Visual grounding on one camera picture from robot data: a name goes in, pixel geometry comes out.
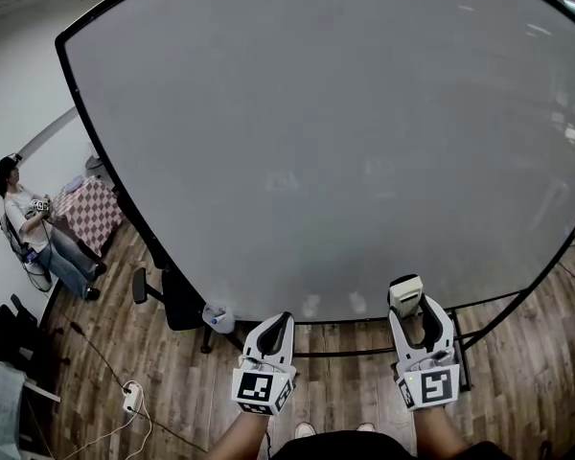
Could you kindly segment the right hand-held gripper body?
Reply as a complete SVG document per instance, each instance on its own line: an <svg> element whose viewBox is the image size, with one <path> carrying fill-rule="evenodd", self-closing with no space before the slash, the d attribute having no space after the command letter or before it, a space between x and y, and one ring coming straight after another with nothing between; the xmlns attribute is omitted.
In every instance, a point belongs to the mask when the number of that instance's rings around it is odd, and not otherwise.
<svg viewBox="0 0 575 460"><path fill-rule="evenodd" d="M396 384L408 411L445 406L455 402L459 392L460 365L453 348L447 348L413 362L396 364Z"/></svg>

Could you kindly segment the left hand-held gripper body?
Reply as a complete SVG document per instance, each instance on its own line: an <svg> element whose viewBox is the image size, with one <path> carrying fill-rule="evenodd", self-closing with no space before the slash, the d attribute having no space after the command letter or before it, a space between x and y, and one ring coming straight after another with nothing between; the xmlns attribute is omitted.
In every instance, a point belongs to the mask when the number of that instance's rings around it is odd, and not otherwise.
<svg viewBox="0 0 575 460"><path fill-rule="evenodd" d="M295 388L296 368L242 355L233 370L231 399L246 413L276 416Z"/></svg>

